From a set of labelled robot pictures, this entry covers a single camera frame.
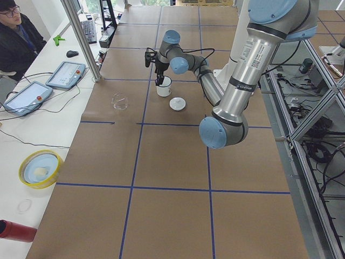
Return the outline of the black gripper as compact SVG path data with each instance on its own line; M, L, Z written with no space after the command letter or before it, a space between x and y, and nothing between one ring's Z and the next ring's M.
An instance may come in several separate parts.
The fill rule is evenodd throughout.
M155 80L156 86L160 86L164 82L164 72L169 68L169 63L164 63L160 60L155 61L155 73L157 78Z

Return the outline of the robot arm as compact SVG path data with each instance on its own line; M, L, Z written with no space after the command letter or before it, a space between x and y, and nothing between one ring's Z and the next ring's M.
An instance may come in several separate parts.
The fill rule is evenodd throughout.
M313 37L318 12L319 1L249 1L248 37L226 88L222 88L209 70L205 58L182 50L180 34L175 30L165 32L158 51L145 54L145 65L155 64L156 85L163 83L168 68L175 74L193 72L213 106L211 116L200 122L201 140L214 149L235 145L247 136L248 124L243 111L275 48L282 42Z

